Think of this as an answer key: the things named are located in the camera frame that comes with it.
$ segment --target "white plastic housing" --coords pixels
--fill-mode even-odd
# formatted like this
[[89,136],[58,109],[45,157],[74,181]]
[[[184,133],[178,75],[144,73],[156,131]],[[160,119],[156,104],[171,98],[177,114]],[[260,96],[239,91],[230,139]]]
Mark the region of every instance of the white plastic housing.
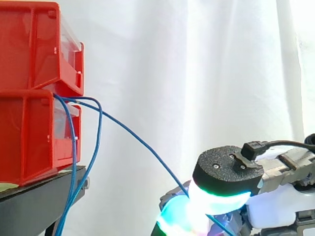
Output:
[[[259,158],[273,159],[281,153],[274,150]],[[286,184],[273,192],[251,197],[246,205],[250,223],[256,229],[289,226],[294,223],[296,212],[315,209],[315,191],[299,192]]]

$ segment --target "red storage drawer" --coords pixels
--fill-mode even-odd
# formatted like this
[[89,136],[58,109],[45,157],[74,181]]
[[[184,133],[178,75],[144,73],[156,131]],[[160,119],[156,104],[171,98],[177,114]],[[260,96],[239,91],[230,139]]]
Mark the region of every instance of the red storage drawer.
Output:
[[[81,109],[69,106],[80,161]],[[72,163],[65,112],[47,90],[0,92],[0,183],[25,185]]]
[[83,95],[83,44],[54,2],[0,1],[0,90]]

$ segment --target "black round cap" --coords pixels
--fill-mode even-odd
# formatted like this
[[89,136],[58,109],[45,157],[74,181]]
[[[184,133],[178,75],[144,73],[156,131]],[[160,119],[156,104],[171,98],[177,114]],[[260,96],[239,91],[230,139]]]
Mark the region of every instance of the black round cap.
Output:
[[304,140],[304,143],[309,145],[315,145],[315,134],[307,136],[306,139]]
[[257,194],[257,187],[264,169],[247,168],[233,154],[241,149],[235,146],[218,147],[203,152],[197,161],[192,178],[199,188],[217,196],[234,196],[251,192]]

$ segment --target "black shelf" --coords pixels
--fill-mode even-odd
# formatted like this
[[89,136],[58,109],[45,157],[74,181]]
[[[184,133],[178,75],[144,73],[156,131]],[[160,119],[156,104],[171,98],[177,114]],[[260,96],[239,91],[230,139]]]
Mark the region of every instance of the black shelf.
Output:
[[[77,167],[77,183],[86,171]],[[71,172],[62,173],[50,179],[27,187],[10,189],[0,193],[0,236],[46,236],[54,234],[55,224],[67,200]],[[76,199],[85,194],[82,189]]]

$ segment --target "white curtain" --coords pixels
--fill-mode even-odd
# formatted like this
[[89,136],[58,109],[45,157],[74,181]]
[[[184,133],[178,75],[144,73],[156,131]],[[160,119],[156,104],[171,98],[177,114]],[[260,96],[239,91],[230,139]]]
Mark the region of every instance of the white curtain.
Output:
[[[155,148],[182,181],[206,149],[303,141],[315,131],[309,2],[292,1],[292,11],[288,0],[59,1],[85,43],[85,95]],[[83,118],[88,164],[97,113],[84,109]],[[108,120],[101,143],[91,187],[64,235],[148,236],[174,181]]]

